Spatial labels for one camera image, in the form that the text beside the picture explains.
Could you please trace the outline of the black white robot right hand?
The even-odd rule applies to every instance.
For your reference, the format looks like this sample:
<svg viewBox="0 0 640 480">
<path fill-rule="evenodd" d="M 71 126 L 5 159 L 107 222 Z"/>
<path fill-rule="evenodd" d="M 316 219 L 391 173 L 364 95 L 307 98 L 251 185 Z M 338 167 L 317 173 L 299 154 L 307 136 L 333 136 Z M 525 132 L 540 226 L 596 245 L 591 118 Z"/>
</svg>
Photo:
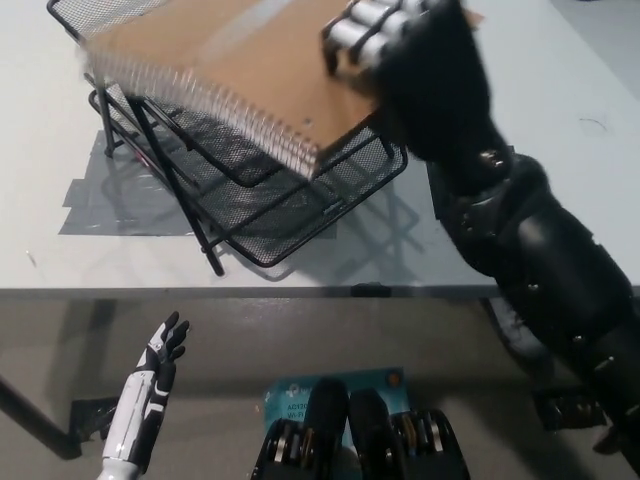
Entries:
<svg viewBox="0 0 640 480">
<path fill-rule="evenodd" d="M 418 156 L 477 177 L 507 168 L 474 25 L 458 1 L 351 1 L 322 29 L 327 73 L 380 107 Z"/>
</svg>

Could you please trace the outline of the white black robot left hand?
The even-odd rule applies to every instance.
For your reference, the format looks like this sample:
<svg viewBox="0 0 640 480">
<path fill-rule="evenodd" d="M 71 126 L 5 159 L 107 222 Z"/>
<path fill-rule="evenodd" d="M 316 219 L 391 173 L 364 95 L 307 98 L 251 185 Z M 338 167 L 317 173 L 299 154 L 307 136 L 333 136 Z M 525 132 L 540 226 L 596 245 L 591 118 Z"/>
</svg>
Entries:
<svg viewBox="0 0 640 480">
<path fill-rule="evenodd" d="M 102 452 L 101 479 L 139 479 L 149 467 L 190 324 L 172 313 L 127 377 Z"/>
</svg>

